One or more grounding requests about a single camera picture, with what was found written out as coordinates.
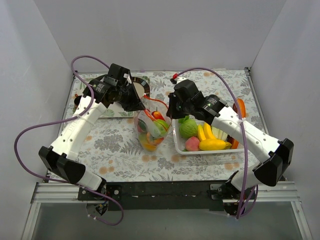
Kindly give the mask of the green starfruit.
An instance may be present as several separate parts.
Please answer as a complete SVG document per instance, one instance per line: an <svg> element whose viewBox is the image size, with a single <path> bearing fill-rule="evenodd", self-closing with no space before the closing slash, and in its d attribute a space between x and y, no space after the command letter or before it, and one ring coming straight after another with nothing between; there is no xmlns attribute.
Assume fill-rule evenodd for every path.
<svg viewBox="0 0 320 240"><path fill-rule="evenodd" d="M186 115L185 117L183 117L183 118L180 118L179 120L178 120L178 123L179 124L183 124L186 120L188 120L190 118L190 116L189 115Z"/></svg>

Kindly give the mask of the green apple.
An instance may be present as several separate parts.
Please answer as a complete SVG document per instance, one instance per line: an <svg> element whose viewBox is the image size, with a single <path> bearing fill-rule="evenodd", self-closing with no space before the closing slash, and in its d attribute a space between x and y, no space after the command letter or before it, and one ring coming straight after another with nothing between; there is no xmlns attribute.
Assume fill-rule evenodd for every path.
<svg viewBox="0 0 320 240"><path fill-rule="evenodd" d="M164 130L164 131L168 131L169 129L169 125L167 124L167 122L165 120L162 119L156 119L153 122L160 130Z"/></svg>

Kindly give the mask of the clear zip bag orange zipper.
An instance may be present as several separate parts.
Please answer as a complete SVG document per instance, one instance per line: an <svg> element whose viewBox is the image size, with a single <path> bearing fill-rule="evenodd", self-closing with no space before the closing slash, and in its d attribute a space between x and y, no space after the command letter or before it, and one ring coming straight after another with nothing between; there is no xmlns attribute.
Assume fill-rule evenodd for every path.
<svg viewBox="0 0 320 240"><path fill-rule="evenodd" d="M147 134L147 133L138 133L138 130L137 130L138 119L141 119L147 124L148 132L154 138L164 138L165 139L166 136L168 135L169 129L170 129L171 125L172 125L171 118L169 118L167 116L167 111L168 111L167 104L164 103L163 101L159 100L159 99L154 99L154 98L147 97L147 96L144 96L141 99L141 102L143 103L145 109L135 111L134 114L133 114L133 120L134 120L135 130L136 130L136 133L137 133L137 138L138 138L139 134ZM160 130L154 124L155 119L152 116L152 112L155 111L156 109L162 114L162 116L164 117L166 123L169 125L169 128L168 128L167 131Z"/></svg>

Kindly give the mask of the red lychee bunch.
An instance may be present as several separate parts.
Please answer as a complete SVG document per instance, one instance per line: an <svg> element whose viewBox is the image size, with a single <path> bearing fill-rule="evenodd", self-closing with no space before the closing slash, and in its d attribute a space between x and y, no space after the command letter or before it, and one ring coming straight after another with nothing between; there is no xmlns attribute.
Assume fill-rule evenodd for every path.
<svg viewBox="0 0 320 240"><path fill-rule="evenodd" d="M137 131L138 131L138 133L147 133L148 132L147 124L140 118L137 119Z"/></svg>

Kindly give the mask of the orange red pepper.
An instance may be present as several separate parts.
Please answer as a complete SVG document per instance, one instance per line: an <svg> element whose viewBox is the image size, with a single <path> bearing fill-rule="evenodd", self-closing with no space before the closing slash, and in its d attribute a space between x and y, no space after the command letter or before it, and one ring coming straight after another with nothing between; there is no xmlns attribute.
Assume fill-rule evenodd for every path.
<svg viewBox="0 0 320 240"><path fill-rule="evenodd" d="M159 145L164 140L163 137L161 137L161 138L153 137L149 132L146 133L146 138L147 138L148 143L150 145L154 145L154 146Z"/></svg>

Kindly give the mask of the yellow green mango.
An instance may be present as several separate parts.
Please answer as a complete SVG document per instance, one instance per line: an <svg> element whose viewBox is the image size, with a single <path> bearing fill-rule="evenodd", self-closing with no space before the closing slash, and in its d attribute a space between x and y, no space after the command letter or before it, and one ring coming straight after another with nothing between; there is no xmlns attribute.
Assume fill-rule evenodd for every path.
<svg viewBox="0 0 320 240"><path fill-rule="evenodd" d="M154 152L157 149L155 145L149 143L146 133L139 134L138 139L145 150L149 152Z"/></svg>

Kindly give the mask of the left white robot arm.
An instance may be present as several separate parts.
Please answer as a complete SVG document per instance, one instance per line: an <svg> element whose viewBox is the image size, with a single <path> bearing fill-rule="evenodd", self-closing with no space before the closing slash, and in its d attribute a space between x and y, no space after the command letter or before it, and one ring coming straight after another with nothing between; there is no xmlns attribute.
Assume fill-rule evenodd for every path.
<svg viewBox="0 0 320 240"><path fill-rule="evenodd" d="M130 70L114 63L107 74L89 82L73 114L74 119L50 147L43 146L38 152L49 171L70 184L88 188L95 200L106 196L105 180L76 159L91 128L113 103L120 104L126 112L145 109L131 81Z"/></svg>

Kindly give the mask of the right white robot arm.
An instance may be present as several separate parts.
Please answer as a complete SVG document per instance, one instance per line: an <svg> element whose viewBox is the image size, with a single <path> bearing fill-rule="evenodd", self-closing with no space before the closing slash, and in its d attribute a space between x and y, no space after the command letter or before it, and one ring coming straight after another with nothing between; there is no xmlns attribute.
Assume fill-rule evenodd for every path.
<svg viewBox="0 0 320 240"><path fill-rule="evenodd" d="M258 159L258 164L236 171L215 190L221 197L237 199L246 189L259 184L274 187L290 165L294 149L291 140L269 136L248 121L239 119L239 113L226 101L214 94L204 96L193 81L186 79L179 82L168 97L168 117L181 119L192 115L227 133Z"/></svg>

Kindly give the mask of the floral serving tray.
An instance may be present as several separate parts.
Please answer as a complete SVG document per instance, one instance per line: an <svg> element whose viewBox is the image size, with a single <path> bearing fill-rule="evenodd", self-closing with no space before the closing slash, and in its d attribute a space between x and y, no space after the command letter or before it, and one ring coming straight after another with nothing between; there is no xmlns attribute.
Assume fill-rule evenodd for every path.
<svg viewBox="0 0 320 240"><path fill-rule="evenodd" d="M85 82L88 84L93 79L98 79L102 81L103 75L102 74L81 74L80 75L82 79L85 80ZM74 90L76 92L74 93L72 99L75 99L75 94L78 94L79 96L83 95L83 91L86 88L86 85L80 81L77 77L74 78L75 84L74 84ZM101 119L109 119L109 118L132 118L134 116L133 112L127 112L124 111L123 108L119 103L113 103L111 104L107 110L100 116Z"/></svg>

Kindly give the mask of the striped rim ceramic plate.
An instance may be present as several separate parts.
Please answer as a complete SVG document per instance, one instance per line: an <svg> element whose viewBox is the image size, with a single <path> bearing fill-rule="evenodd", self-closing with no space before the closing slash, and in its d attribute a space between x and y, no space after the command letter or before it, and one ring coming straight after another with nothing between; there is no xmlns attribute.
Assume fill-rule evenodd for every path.
<svg viewBox="0 0 320 240"><path fill-rule="evenodd" d="M140 77L133 77L132 83L140 99L144 96L150 97L150 85L145 79L142 79Z"/></svg>

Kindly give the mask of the green cabbage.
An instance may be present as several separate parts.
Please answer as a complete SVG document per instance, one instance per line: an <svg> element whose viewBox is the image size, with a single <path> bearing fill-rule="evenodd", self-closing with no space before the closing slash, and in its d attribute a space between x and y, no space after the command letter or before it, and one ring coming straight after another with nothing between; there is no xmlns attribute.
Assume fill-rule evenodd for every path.
<svg viewBox="0 0 320 240"><path fill-rule="evenodd" d="M198 125L194 119L187 119L179 126L180 136L184 139L195 137L198 132Z"/></svg>

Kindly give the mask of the small brown clay cup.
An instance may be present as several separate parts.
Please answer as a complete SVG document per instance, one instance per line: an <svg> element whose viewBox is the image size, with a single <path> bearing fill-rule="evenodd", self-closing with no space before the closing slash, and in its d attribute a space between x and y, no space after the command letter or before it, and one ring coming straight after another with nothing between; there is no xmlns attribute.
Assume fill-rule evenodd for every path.
<svg viewBox="0 0 320 240"><path fill-rule="evenodd" d="M78 95L78 94L75 94L74 95L74 105L73 105L73 112L75 112L80 104L80 100L81 100L82 96L81 95Z"/></svg>

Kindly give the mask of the white plastic basket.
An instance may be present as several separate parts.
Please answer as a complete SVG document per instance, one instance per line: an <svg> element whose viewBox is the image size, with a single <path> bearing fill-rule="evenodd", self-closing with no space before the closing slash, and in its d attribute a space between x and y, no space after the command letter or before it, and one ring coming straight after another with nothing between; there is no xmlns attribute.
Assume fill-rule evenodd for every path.
<svg viewBox="0 0 320 240"><path fill-rule="evenodd" d="M224 150L199 150L199 151L186 151L185 143L186 139L180 135L180 124L178 119L172 120L172 134L173 134L173 142L175 145L176 151L181 155L214 155L214 154L229 154L229 153L243 153L244 147L239 144L236 149L224 149Z"/></svg>

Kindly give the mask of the pink peach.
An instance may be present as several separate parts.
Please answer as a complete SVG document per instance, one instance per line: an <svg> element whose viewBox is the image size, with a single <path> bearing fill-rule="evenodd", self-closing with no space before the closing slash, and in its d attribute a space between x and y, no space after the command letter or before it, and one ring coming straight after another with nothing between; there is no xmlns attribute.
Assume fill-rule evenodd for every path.
<svg viewBox="0 0 320 240"><path fill-rule="evenodd" d="M188 152L197 152L199 151L199 144L200 140L197 137L192 136L185 142L185 149Z"/></svg>

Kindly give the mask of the green lettuce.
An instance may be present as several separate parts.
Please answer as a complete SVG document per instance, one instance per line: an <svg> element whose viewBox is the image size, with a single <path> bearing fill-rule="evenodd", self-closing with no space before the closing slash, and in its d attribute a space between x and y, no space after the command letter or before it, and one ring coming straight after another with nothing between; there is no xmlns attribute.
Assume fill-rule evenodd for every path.
<svg viewBox="0 0 320 240"><path fill-rule="evenodd" d="M227 138L228 138L228 134L216 127L211 127L211 131L212 131L212 134L215 136L216 139L218 140L222 140L222 141L226 141Z"/></svg>

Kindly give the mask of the yellow mango in basket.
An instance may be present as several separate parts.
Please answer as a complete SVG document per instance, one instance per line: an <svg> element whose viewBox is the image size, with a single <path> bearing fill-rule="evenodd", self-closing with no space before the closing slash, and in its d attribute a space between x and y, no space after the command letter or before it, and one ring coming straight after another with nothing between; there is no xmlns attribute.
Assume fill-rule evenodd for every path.
<svg viewBox="0 0 320 240"><path fill-rule="evenodd" d="M206 139L199 143L198 147L201 151L219 151L230 149L232 144L220 139Z"/></svg>

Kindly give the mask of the orange papaya slice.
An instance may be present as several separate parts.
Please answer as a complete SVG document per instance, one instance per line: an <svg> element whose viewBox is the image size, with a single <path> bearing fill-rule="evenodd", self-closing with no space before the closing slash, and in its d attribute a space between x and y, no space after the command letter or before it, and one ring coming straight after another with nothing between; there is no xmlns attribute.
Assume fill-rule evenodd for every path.
<svg viewBox="0 0 320 240"><path fill-rule="evenodd" d="M241 117L244 119L246 117L246 106L245 102L241 98L237 98L237 105L234 103L232 109L237 113L241 113Z"/></svg>

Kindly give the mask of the floral tablecloth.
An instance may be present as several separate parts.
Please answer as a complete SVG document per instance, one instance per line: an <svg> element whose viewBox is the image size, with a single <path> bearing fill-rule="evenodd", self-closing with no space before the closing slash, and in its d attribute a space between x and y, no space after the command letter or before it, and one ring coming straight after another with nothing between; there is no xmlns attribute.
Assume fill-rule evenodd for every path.
<svg viewBox="0 0 320 240"><path fill-rule="evenodd" d="M233 103L245 103L246 119L255 127L265 128L256 105L251 83L244 70L191 71L184 75L193 80L204 95L215 94ZM154 152L141 146L132 118L125 113L116 117L108 109L86 136L77 161L109 182L225 180L244 167L243 152L182 155L176 151L169 133Z"/></svg>

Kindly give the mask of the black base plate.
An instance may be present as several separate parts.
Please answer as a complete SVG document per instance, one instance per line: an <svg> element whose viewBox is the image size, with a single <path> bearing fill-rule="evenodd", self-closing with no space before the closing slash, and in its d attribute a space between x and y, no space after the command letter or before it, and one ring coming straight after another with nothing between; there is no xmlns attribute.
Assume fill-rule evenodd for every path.
<svg viewBox="0 0 320 240"><path fill-rule="evenodd" d="M98 189L124 210L223 211L223 200L240 198L227 180L108 182Z"/></svg>

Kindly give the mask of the aluminium frame rail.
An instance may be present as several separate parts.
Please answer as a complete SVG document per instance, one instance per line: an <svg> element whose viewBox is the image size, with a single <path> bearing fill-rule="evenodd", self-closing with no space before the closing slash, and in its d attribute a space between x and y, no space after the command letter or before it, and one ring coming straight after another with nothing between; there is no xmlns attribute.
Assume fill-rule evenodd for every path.
<svg viewBox="0 0 320 240"><path fill-rule="evenodd" d="M72 203L83 189L64 183L38 183L32 200L39 203ZM258 186L257 202L299 202L301 200L293 181L280 181L276 186Z"/></svg>

